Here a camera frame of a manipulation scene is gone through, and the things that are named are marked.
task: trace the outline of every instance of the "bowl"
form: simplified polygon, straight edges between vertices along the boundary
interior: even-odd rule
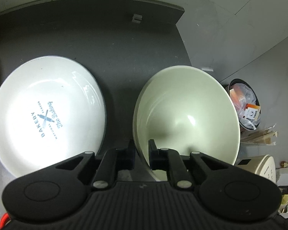
[[[0,87],[0,161],[19,177],[99,150],[106,111],[94,77],[76,61],[44,56]]]
[[[148,140],[158,149],[180,155],[200,151],[234,164],[240,145],[239,120],[221,84],[190,66],[174,66],[156,73],[143,87],[133,117],[133,137],[141,159],[149,164]],[[150,171],[166,180],[161,170]]]

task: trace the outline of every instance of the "gray tabletop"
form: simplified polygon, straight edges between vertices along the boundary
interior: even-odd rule
[[[21,64],[44,55],[73,59],[96,78],[107,109],[100,153],[124,148],[132,138],[134,106],[150,77],[169,66],[190,65],[175,25],[75,19],[0,30],[0,84]],[[138,157],[131,176],[134,180],[151,179]],[[0,163],[0,216],[5,212],[1,193],[12,179]]]

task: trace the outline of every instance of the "light green bowl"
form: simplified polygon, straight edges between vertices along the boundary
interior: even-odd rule
[[[200,151],[234,164],[240,144],[236,110],[225,89],[194,67],[174,66],[156,73],[143,87],[134,109],[133,137],[148,163],[148,140],[181,155]],[[166,180],[161,170],[150,171]]]

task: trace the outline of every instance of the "white ceramic dish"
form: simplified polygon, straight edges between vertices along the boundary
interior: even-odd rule
[[[19,177],[97,153],[105,114],[96,80],[82,65],[59,56],[30,60],[0,87],[0,161]]]
[[[133,136],[147,163],[149,139],[157,148],[181,155],[197,150],[230,164],[240,145],[238,116],[226,90],[209,74],[189,66],[163,69],[145,84],[134,110]],[[164,171],[151,174],[166,180]]]

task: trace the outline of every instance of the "red object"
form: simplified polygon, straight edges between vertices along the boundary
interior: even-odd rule
[[[8,215],[8,213],[5,213],[4,215],[2,215],[1,219],[0,219],[0,230],[8,223],[8,221],[10,221],[10,217]]]

